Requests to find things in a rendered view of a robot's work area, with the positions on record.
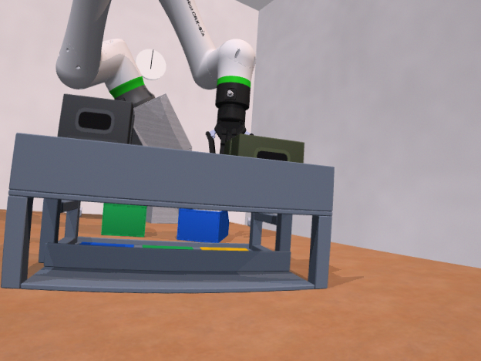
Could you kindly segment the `grey metal shelf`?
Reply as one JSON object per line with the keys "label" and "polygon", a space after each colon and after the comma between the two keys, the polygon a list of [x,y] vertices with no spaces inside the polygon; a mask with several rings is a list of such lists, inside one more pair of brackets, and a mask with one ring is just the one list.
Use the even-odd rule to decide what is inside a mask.
{"label": "grey metal shelf", "polygon": [[[334,175],[334,167],[316,164],[16,133],[1,288],[119,293],[327,288]],[[34,197],[44,198],[39,243],[44,267],[28,278]],[[252,212],[249,244],[78,237],[81,201]],[[65,237],[58,241],[63,212]],[[307,281],[290,272],[293,214],[312,215]],[[262,221],[277,225],[275,251],[261,245]]]}

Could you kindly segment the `blue bin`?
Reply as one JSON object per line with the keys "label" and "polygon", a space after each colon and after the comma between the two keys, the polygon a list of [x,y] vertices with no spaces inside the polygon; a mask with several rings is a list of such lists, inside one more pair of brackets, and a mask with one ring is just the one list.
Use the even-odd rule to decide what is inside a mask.
{"label": "blue bin", "polygon": [[228,231],[228,211],[179,208],[177,240],[219,243]]}

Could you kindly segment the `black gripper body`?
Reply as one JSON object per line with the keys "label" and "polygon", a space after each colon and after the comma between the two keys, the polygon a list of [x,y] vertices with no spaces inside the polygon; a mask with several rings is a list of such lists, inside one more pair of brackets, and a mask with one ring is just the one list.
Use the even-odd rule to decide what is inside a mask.
{"label": "black gripper body", "polygon": [[221,140],[222,129],[227,129],[226,142],[232,139],[232,129],[237,130],[237,135],[244,134],[247,130],[245,127],[246,111],[238,106],[222,106],[218,109],[217,125],[214,127],[215,132]]}

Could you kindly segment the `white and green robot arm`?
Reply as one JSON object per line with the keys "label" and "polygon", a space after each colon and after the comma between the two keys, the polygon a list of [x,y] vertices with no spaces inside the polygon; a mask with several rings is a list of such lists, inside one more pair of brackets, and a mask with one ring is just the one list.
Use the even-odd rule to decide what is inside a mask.
{"label": "white and green robot arm", "polygon": [[[146,88],[133,56],[122,39],[103,42],[112,0],[72,0],[71,12],[56,61],[56,73],[72,89],[105,83],[115,100],[133,108],[156,97]],[[231,39],[215,48],[194,0],[159,0],[167,14],[194,82],[217,89],[215,106],[250,106],[256,57],[244,40]],[[149,95],[148,95],[149,94]]]}

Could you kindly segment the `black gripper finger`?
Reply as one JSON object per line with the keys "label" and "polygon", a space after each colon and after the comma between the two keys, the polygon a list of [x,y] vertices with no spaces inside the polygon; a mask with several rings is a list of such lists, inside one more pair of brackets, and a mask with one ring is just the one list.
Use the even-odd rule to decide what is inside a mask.
{"label": "black gripper finger", "polygon": [[[247,131],[246,131],[244,134],[253,135],[252,133],[249,133],[249,132],[247,132]],[[232,138],[234,138],[236,135],[237,135],[237,130],[236,130],[236,129],[232,129]]]}
{"label": "black gripper finger", "polygon": [[[216,153],[215,142],[214,142],[215,134],[216,134],[215,130],[211,130],[210,132],[209,131],[206,132],[206,136],[207,136],[207,139],[208,139],[208,142],[209,142],[209,150],[210,150],[210,153],[213,153],[213,154]],[[224,154],[224,144],[226,143],[226,137],[227,137],[227,129],[223,128],[222,129],[222,135],[221,135],[221,141],[220,141],[220,154]]]}

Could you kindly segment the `green bin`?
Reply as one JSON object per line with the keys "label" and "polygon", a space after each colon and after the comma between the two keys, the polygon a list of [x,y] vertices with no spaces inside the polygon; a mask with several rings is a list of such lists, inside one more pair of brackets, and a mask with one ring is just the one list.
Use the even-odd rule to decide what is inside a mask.
{"label": "green bin", "polygon": [[144,237],[147,206],[103,203],[101,235]]}

